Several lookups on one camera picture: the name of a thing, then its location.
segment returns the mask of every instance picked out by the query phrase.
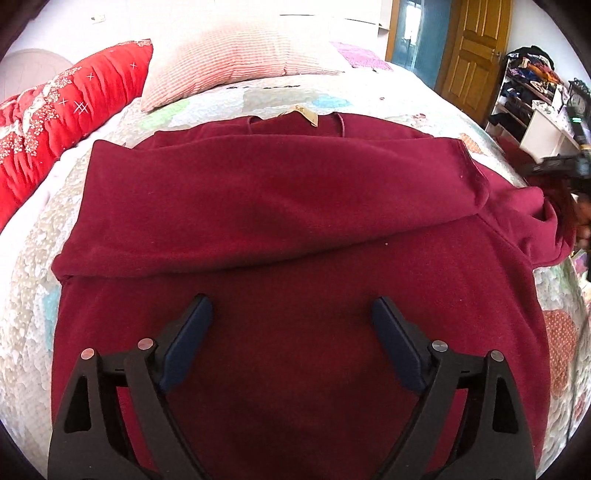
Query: pink striped pillow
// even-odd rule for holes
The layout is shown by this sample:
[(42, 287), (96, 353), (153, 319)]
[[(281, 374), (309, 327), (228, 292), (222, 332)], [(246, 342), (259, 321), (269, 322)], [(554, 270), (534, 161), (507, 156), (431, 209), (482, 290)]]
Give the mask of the pink striped pillow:
[(216, 85), (303, 73), (336, 74), (349, 69), (327, 41), (298, 32), (281, 17), (227, 18), (189, 33), (174, 29), (152, 38), (150, 61), (141, 99), (149, 112)]

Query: pillow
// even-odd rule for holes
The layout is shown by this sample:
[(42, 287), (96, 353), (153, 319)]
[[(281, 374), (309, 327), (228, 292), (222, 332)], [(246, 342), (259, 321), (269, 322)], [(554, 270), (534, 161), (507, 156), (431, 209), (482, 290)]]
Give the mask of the pillow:
[(201, 25), (152, 37), (142, 111), (224, 83), (350, 69), (322, 35), (298, 30), (284, 17), (210, 18), (209, 25), (201, 19)]
[(149, 40), (106, 48), (0, 104), (0, 232), (59, 156), (141, 95)]

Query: wooden door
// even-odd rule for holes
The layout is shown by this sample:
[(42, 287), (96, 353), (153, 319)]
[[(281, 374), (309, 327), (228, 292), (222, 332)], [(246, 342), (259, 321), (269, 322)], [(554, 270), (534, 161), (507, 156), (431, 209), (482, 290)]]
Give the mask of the wooden door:
[(496, 81), (511, 24), (511, 0), (463, 0), (441, 96), (482, 125), (496, 97)]

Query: door frame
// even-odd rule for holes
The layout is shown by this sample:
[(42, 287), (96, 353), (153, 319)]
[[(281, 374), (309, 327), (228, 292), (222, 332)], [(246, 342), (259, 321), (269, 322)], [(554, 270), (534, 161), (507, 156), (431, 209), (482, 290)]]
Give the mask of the door frame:
[(433, 89), (438, 95), (441, 95), (441, 92), (443, 91), (447, 72), (452, 66), (453, 47), (456, 43), (456, 35), (460, 27), (462, 3), (464, 3), (464, 0), (452, 0), (452, 8), (449, 13), (449, 27), (447, 28), (447, 38), (445, 40), (445, 47), (441, 57), (441, 65), (439, 65), (439, 73), (437, 74), (435, 88)]
[[(394, 55), (394, 46), (396, 43), (396, 30), (398, 29), (398, 16), (400, 15), (400, 2), (405, 0), (392, 0), (392, 13), (390, 15), (390, 28), (388, 31), (388, 44), (386, 47), (385, 61), (392, 62)], [(460, 14), (462, 13), (463, 0), (452, 0), (452, 8), (449, 16), (449, 26), (447, 28), (447, 38), (443, 55), (441, 57), (441, 65), (439, 65), (439, 73), (433, 89), (438, 95), (443, 90), (443, 84), (447, 76), (447, 72), (452, 63), (453, 46), (456, 42), (456, 34), (460, 25)]]
[(398, 16), (400, 14), (400, 0), (392, 0), (392, 13), (390, 15), (390, 30), (388, 30), (388, 44), (386, 47), (385, 61), (392, 62), (394, 44), (396, 43), (396, 30), (398, 28)]

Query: red sweatshirt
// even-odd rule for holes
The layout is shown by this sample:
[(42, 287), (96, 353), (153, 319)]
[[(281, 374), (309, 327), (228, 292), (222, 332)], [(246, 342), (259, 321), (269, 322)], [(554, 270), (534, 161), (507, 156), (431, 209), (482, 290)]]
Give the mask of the red sweatshirt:
[(131, 349), (203, 293), (213, 325), (168, 400), (212, 477), (369, 479), (416, 402), (371, 326), (372, 301), (390, 296), (429, 338), (505, 354), (539, 458), (550, 378), (532, 269), (571, 251), (568, 201), (513, 188), (459, 140), (360, 115), (98, 141), (53, 264), (53, 411), (80, 351)]

